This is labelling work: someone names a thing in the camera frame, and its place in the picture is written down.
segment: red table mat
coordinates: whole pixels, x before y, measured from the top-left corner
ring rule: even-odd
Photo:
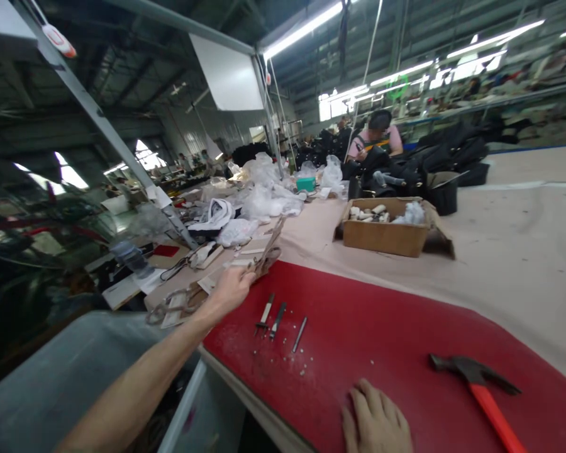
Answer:
[[[269,325],[287,303],[273,342],[253,336],[270,293]],[[566,452],[566,378],[472,310],[277,262],[204,345],[321,452],[345,450],[340,407],[360,378],[401,408],[416,452],[503,452],[467,385],[433,371],[429,353],[467,355],[510,380],[523,394],[489,389],[526,449]]]

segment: teal box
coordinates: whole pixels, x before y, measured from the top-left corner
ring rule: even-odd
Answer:
[[[297,190],[312,192],[316,189],[316,178],[300,178],[296,181]]]

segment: pink shirt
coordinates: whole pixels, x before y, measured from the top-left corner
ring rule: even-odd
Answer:
[[[402,140],[401,134],[398,132],[398,128],[394,125],[390,126],[386,133],[390,134],[390,149],[392,150],[392,154],[400,154],[402,153]],[[369,141],[369,129],[362,130],[359,135],[365,140],[365,143]],[[348,155],[351,157],[358,156],[358,153],[362,151],[363,144],[360,140],[355,138],[352,140],[352,144],[350,145],[350,151],[348,151]]]

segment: hand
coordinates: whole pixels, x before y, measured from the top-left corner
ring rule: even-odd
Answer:
[[[225,269],[198,313],[210,316],[216,322],[220,321],[241,305],[250,292],[250,286],[254,280],[256,280],[256,274],[247,272],[245,267],[231,266]]]
[[[413,453],[409,423],[390,398],[366,379],[350,390],[350,396],[357,423],[343,407],[347,453]]]
[[[357,161],[362,162],[367,157],[367,151],[362,150],[357,154]]]

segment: hammer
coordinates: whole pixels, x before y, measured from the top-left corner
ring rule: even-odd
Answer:
[[[522,393],[520,389],[486,365],[476,362],[469,357],[455,355],[446,360],[437,355],[430,354],[430,361],[436,371],[454,371],[467,379],[472,394],[480,404],[482,410],[484,410],[484,413],[495,428],[495,431],[501,438],[507,451],[509,453],[526,453],[526,449],[501,413],[491,392],[486,388],[485,379],[493,381],[510,395]]]

